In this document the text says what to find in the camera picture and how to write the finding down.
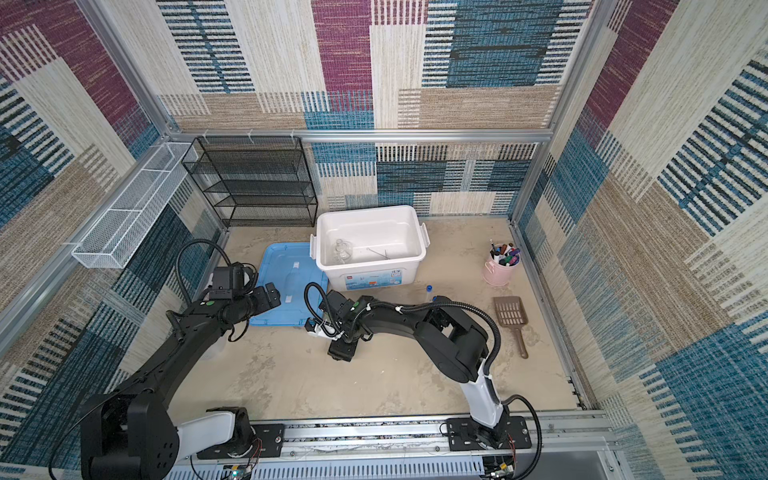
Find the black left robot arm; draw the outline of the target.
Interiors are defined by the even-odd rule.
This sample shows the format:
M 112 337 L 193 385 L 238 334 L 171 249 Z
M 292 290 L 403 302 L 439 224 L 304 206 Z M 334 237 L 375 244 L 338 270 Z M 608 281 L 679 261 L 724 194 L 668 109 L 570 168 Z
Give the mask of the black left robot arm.
M 213 284 L 169 310 L 172 333 L 128 379 L 83 406 L 80 424 L 81 474 L 85 479 L 162 479 L 177 459 L 190 455 L 168 406 L 203 354 L 241 322 L 281 304 L 272 283 L 241 263 L 218 267 Z

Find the brown plastic scoop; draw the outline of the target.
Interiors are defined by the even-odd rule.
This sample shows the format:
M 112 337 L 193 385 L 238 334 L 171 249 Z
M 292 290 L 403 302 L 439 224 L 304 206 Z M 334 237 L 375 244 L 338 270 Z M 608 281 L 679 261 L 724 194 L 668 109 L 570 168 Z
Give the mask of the brown plastic scoop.
M 523 337 L 523 327 L 528 324 L 528 317 L 519 296 L 494 297 L 493 305 L 498 323 L 512 331 L 519 355 L 529 358 L 529 353 Z

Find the clear glass flask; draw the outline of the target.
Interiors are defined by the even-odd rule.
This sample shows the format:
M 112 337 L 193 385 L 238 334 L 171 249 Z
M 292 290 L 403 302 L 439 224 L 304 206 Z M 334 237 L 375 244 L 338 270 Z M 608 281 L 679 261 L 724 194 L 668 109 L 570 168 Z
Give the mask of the clear glass flask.
M 337 239 L 334 243 L 334 259 L 337 264 L 347 264 L 352 260 L 353 246 L 344 239 Z

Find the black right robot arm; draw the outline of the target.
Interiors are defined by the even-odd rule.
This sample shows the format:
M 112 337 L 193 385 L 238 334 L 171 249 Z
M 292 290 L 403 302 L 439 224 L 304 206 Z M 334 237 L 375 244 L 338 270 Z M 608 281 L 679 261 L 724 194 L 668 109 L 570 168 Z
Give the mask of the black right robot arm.
M 440 373 L 459 384 L 469 407 L 467 418 L 447 421 L 453 450 L 534 446 L 534 429 L 508 408 L 522 397 L 502 400 L 493 384 L 490 369 L 501 336 L 493 319 L 479 308 L 443 296 L 418 305 L 369 295 L 353 301 L 334 290 L 323 293 L 317 307 L 306 305 L 310 317 L 305 329 L 328 339 L 328 355 L 337 361 L 351 361 L 358 343 L 377 334 L 416 341 Z M 530 405 L 527 400 L 522 403 Z

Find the white mesh wall basket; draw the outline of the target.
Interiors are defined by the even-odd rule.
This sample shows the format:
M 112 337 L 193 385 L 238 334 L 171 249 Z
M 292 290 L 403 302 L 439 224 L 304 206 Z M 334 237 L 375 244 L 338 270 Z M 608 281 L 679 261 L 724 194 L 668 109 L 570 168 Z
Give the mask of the white mesh wall basket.
M 167 142 L 138 172 L 87 231 L 72 257 L 88 269 L 123 269 L 130 262 L 186 176 L 190 145 Z

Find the pink metal pen bucket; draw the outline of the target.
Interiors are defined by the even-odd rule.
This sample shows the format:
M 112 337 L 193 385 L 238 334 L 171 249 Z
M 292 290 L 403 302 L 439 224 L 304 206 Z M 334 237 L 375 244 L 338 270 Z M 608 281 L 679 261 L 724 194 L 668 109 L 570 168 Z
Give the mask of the pink metal pen bucket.
M 511 243 L 494 244 L 484 263 L 483 278 L 494 287 L 509 283 L 513 269 L 521 262 L 521 250 Z

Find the white plastic storage bin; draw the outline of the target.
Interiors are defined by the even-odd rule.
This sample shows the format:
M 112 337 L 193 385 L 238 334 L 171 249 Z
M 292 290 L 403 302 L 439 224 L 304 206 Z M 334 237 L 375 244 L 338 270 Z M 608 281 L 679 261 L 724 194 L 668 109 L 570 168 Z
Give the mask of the white plastic storage bin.
M 329 288 L 355 291 L 413 283 L 430 237 L 415 209 L 401 205 L 324 213 L 309 245 Z

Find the blue plastic bin lid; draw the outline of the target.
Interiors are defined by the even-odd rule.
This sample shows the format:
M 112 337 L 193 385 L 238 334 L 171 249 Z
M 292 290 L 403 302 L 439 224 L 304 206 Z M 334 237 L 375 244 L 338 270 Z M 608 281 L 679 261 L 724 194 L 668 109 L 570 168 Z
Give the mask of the blue plastic bin lid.
M 273 283 L 281 297 L 281 305 L 250 319 L 251 326 L 304 327 L 311 317 L 304 301 L 308 283 L 315 282 L 324 290 L 328 278 L 310 256 L 308 242 L 275 243 L 268 246 L 259 267 L 258 286 Z

